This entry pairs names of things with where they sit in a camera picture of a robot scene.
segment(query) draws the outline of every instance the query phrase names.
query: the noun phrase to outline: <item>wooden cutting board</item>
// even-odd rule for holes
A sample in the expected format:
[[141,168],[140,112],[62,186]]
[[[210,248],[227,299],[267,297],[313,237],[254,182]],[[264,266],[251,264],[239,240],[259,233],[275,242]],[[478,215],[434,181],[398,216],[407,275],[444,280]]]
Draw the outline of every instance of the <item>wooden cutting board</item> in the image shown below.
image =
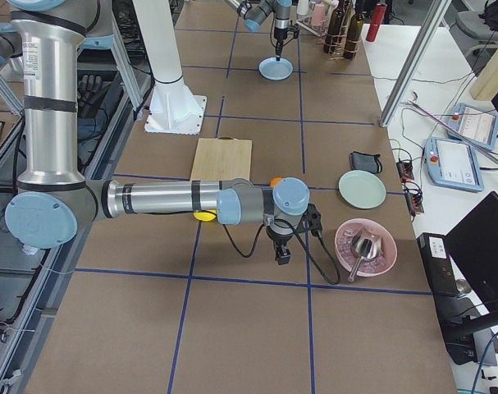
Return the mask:
[[249,180],[251,153],[251,140],[200,138],[190,180]]

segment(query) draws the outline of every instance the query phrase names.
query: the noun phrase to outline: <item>light green plate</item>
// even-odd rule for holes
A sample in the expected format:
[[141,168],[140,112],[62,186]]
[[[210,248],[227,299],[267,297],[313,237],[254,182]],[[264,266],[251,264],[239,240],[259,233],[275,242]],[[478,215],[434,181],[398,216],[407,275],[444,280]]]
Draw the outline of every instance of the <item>light green plate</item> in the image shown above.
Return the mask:
[[353,170],[346,172],[338,182],[341,196],[356,208],[376,208],[386,199],[386,187],[370,172]]

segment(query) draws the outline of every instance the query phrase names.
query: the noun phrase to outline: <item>wooden block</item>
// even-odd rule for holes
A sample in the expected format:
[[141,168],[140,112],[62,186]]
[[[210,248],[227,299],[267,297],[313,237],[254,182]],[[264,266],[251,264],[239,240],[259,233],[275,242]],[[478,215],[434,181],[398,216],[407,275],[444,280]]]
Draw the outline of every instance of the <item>wooden block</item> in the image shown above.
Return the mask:
[[226,181],[250,178],[252,141],[200,138],[190,180]]
[[498,49],[469,89],[475,100],[490,101],[498,93]]

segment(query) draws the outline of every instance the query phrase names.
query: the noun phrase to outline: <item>metal spoon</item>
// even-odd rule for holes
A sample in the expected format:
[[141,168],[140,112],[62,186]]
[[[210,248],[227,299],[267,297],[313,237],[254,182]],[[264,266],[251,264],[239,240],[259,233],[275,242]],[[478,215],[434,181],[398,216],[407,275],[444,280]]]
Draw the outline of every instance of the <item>metal spoon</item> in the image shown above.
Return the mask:
[[357,257],[354,262],[353,269],[350,272],[348,281],[354,282],[356,273],[358,272],[360,265],[363,261],[374,260],[381,252],[381,237],[374,236],[373,234],[364,233],[365,231],[360,230],[352,239],[351,246],[353,248],[353,254]]

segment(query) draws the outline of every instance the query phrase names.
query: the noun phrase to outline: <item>black wallet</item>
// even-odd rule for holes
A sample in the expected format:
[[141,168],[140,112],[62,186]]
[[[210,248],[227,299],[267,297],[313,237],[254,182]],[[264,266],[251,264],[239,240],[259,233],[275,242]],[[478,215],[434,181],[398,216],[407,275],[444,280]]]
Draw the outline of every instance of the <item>black wallet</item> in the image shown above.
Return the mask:
[[379,154],[368,154],[351,152],[349,155],[351,170],[362,170],[378,174],[381,172],[381,161]]

